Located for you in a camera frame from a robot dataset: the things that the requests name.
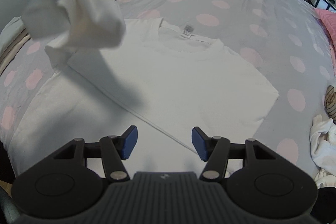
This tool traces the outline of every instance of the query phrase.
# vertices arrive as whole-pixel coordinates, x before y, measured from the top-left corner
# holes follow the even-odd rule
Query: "polka dot bedsheet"
[[[164,17],[182,29],[219,38],[253,64],[280,96],[255,138],[310,175],[312,119],[335,83],[329,38],[303,0],[118,0],[125,18]],[[53,70],[39,41],[26,43],[0,77],[0,139],[10,145],[32,98]]]

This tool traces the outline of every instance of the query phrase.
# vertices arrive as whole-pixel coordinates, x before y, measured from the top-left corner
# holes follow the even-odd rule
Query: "white cloth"
[[[315,177],[318,188],[336,187],[336,125],[332,119],[322,121],[322,115],[314,117],[310,153],[316,165],[321,167]]]
[[[120,48],[77,52],[68,64],[117,104],[191,150],[195,126],[233,143],[254,135],[278,97],[258,70],[219,39],[183,38],[162,18],[126,23]]]
[[[22,20],[33,39],[57,35],[45,48],[54,68],[63,52],[116,47],[125,32],[115,0],[30,0]]]
[[[25,26],[21,20],[21,17],[14,17],[4,27],[0,34],[0,56],[11,45],[11,43],[22,33]]]
[[[24,38],[22,38],[20,41],[18,41],[11,49],[8,51],[6,56],[2,59],[0,62],[0,75],[5,70],[5,68],[8,66],[8,64],[13,60],[15,55],[19,52],[19,50],[22,48],[22,46],[30,39],[30,35],[28,34]]]
[[[200,175],[205,162],[197,154],[122,109],[69,67],[55,73],[33,98],[11,139],[8,156],[18,176],[73,138],[98,142],[121,135],[131,125],[138,128],[138,141],[123,162],[131,177],[137,171]],[[104,176],[100,159],[88,159],[88,168]]]

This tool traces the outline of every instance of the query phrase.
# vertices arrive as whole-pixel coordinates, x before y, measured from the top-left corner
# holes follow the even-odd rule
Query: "folded t-shirt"
[[[119,48],[80,50],[71,68],[189,149],[195,126],[233,143],[254,135],[278,97],[256,68],[219,39],[182,33],[162,18],[125,22]]]

